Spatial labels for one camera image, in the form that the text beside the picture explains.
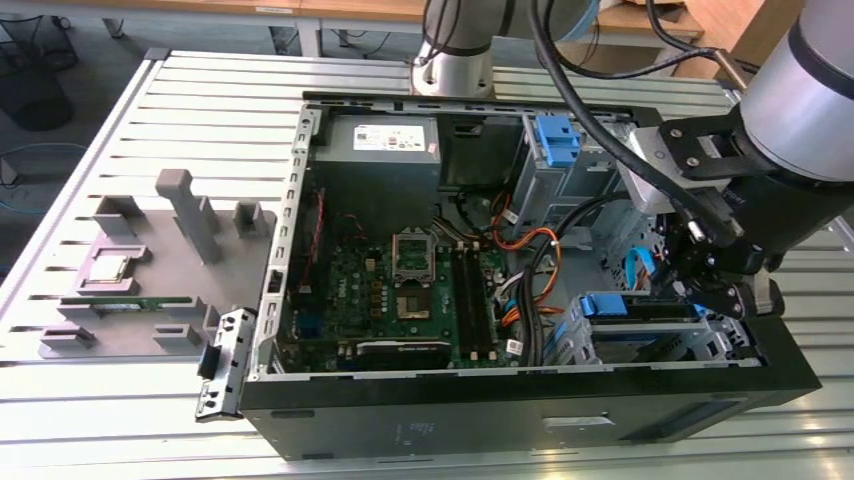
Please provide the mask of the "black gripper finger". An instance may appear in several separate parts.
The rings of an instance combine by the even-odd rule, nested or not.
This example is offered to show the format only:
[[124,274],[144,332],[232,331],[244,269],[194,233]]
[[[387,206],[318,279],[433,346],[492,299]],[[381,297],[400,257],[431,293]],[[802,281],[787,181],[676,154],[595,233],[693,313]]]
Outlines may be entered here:
[[691,297],[704,285],[704,260],[707,253],[699,249],[664,249],[661,261],[651,276],[652,297]]
[[757,318],[784,313],[784,300],[767,272],[712,276],[692,283],[692,302],[733,319]]

